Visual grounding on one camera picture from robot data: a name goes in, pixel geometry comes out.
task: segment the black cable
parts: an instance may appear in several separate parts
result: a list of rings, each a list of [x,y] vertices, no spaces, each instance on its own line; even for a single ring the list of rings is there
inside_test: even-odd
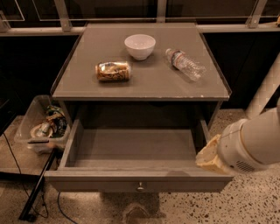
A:
[[[60,192],[59,192],[59,194],[58,194],[58,207],[59,207],[60,212],[64,215],[64,217],[66,217],[66,218],[67,218],[69,221],[71,221],[72,223],[78,224],[77,222],[75,222],[74,220],[72,220],[71,218],[69,218],[69,217],[62,211],[62,209],[61,209],[61,207],[60,207]]]
[[[9,143],[9,140],[8,140],[7,136],[5,135],[5,133],[3,133],[3,136],[4,136],[4,138],[6,139],[6,142],[7,142],[8,146],[9,146],[11,155],[14,157],[14,160],[15,160],[15,162],[16,162],[16,165],[17,165],[17,168],[18,168],[18,171],[19,171],[19,174],[22,175],[21,169],[20,169],[20,167],[19,167],[19,165],[18,165],[18,161],[17,161],[17,159],[16,159],[16,157],[15,157],[15,155],[14,155],[12,149],[11,149],[11,145],[10,145],[10,143]],[[21,185],[23,186],[25,193],[26,193],[27,196],[29,197],[30,195],[29,195],[29,193],[27,192],[24,183],[23,183],[22,181],[20,181],[20,183],[21,183]],[[44,198],[44,193],[42,193],[42,196],[41,196],[41,197],[42,197],[42,200],[43,200],[43,206],[45,207],[46,216],[44,216],[43,214],[37,212],[37,211],[35,210],[35,208],[33,208],[33,207],[32,207],[32,210],[34,211],[35,214],[37,214],[37,215],[39,215],[39,216],[41,216],[41,217],[47,219],[47,218],[49,217],[49,212],[48,212],[48,209],[47,209],[47,206],[46,206],[46,202],[45,202],[45,198]]]

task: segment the drawer handle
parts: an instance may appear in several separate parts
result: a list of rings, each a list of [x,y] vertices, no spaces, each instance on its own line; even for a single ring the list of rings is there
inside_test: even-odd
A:
[[[143,183],[139,182],[139,187],[136,189],[138,192],[142,192],[144,190]]]

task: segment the plastic bottle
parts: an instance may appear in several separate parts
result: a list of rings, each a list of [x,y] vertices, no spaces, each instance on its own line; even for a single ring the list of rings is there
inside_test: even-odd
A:
[[[204,66],[190,59],[185,52],[169,48],[166,50],[165,55],[169,63],[188,76],[192,81],[197,81],[206,72]]]

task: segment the concrete floor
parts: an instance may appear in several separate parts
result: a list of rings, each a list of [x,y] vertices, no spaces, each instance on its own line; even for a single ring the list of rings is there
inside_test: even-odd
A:
[[[240,109],[219,111],[211,136],[240,118]],[[22,173],[39,174],[47,155],[37,155],[13,137],[22,117],[6,130]],[[0,137],[0,171],[18,172],[4,136]],[[222,192],[184,193],[98,193],[62,192],[63,212],[77,223],[280,223],[280,165],[251,175],[237,175]],[[28,192],[32,185],[26,184]],[[46,210],[38,197],[35,209]],[[59,210],[58,192],[45,184],[48,218],[38,216],[35,223],[71,223]],[[18,220],[26,193],[18,182],[0,181],[0,223],[25,223]]]

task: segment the plastic bin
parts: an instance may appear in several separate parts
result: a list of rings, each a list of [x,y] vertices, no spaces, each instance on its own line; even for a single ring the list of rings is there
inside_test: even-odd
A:
[[[28,149],[33,149],[37,153],[51,152],[52,148],[55,147],[64,150],[70,133],[69,125],[67,125],[63,137],[50,138],[44,136],[35,138],[31,136],[32,128],[46,119],[46,108],[51,102],[49,95],[38,95],[32,100],[14,137],[16,143],[25,144]]]

